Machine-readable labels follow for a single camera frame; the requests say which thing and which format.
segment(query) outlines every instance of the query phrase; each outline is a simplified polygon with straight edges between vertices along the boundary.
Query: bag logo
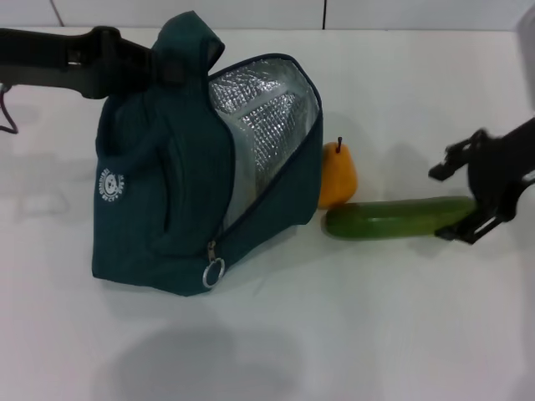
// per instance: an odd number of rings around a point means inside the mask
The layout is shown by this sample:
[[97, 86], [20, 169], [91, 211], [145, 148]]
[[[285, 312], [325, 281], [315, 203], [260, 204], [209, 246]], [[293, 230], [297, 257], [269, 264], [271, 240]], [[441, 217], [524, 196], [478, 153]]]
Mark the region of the bag logo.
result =
[[125, 190], [125, 177], [119, 174], [113, 174], [108, 169], [100, 173], [99, 193], [107, 202], [115, 202]]

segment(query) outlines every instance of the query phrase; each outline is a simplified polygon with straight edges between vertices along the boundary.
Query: cucumber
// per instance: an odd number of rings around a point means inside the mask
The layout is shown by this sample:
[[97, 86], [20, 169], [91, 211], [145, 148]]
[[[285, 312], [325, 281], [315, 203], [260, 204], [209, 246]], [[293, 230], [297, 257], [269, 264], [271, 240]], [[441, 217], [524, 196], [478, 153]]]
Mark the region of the cucumber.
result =
[[467, 196], [348, 203], [327, 212], [324, 229], [331, 236], [351, 240], [433, 236], [475, 209], [476, 202]]

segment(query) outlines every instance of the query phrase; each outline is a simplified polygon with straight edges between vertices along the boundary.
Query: white table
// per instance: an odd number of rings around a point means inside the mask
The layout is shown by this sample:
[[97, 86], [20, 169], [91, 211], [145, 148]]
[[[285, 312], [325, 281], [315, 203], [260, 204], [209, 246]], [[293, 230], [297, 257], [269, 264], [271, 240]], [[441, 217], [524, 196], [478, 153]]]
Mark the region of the white table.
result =
[[[464, 172], [427, 178], [445, 147], [532, 115], [512, 33], [218, 33], [216, 69], [269, 52], [303, 65], [325, 141], [354, 152], [358, 200], [467, 193]], [[102, 102], [29, 87], [7, 102], [22, 132], [0, 135], [1, 400], [535, 399], [532, 191], [474, 247], [335, 241], [318, 213], [181, 298], [91, 276]]]

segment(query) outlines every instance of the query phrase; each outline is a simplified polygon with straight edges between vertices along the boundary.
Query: lunch bag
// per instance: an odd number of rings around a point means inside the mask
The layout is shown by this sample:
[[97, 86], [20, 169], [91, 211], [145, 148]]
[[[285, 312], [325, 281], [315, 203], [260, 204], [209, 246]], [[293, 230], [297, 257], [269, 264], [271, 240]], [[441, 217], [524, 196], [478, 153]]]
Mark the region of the lunch bag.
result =
[[184, 13], [153, 47], [183, 83], [105, 102], [96, 140], [95, 277], [182, 296], [208, 292], [250, 250], [308, 223], [316, 210], [318, 90], [285, 54], [209, 75], [223, 50], [196, 14]]

